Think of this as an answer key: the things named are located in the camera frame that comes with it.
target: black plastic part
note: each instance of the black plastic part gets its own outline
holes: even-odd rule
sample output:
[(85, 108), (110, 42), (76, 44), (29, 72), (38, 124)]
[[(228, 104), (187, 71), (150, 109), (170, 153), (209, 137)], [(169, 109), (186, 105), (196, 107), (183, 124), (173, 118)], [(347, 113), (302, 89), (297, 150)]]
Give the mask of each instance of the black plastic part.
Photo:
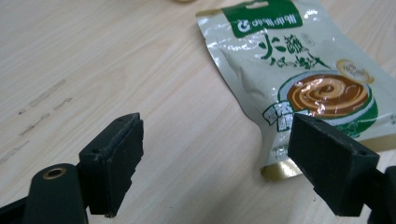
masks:
[(33, 177), (22, 223), (88, 223), (74, 165), (53, 165)]
[(79, 153), (84, 202), (93, 215), (114, 217), (143, 156), (138, 113), (115, 119)]
[(384, 192), (390, 220), (396, 223), (396, 166), (388, 167), (385, 171)]
[(0, 208), (0, 223), (19, 224), (22, 222), (26, 199), (22, 198)]
[(360, 215), (378, 154), (321, 119), (295, 114), (288, 155), (337, 216)]

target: screw hole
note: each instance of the screw hole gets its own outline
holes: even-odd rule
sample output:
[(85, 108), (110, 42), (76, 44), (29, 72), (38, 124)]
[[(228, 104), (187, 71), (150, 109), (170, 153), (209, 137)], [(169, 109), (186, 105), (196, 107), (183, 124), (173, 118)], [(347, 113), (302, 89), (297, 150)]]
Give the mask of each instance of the screw hole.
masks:
[(51, 180), (51, 179), (58, 178), (59, 176), (62, 176), (65, 173), (66, 173), (66, 169), (64, 169), (63, 167), (58, 167), (58, 168), (53, 168), (53, 169), (47, 171), (43, 177), (44, 177), (44, 179)]

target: plastic bag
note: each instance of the plastic bag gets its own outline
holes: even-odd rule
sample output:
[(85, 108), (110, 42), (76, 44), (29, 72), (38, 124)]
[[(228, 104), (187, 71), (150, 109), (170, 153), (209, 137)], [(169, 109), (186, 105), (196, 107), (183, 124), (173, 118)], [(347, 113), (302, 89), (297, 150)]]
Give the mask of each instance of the plastic bag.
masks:
[(263, 175), (300, 173), (287, 156), (294, 113), (321, 118), (373, 150), (396, 146), (395, 80), (318, 1), (252, 1), (196, 17), (215, 64), (261, 129)]

